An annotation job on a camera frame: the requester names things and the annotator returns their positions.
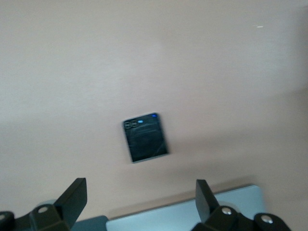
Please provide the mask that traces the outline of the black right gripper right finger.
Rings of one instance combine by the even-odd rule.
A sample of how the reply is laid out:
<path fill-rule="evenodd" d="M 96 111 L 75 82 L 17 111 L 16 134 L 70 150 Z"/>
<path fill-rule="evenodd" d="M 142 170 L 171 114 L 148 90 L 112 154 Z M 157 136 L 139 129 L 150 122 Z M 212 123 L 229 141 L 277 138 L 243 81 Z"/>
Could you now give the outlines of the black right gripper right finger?
<path fill-rule="evenodd" d="M 230 206 L 220 206 L 206 180 L 196 181 L 195 204 L 201 222 L 195 231 L 290 231 L 278 216 L 258 213 L 245 217 Z"/>

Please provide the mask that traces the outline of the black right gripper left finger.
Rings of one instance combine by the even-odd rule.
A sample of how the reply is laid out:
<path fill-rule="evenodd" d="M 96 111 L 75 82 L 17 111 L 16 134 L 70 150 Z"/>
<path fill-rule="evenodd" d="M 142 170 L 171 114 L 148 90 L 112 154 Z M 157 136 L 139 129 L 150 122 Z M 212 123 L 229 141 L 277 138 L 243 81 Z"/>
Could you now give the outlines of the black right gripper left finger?
<path fill-rule="evenodd" d="M 11 211 L 1 211 L 2 231 L 69 231 L 87 204 L 87 182 L 77 178 L 52 204 L 42 204 L 16 218 Z"/>

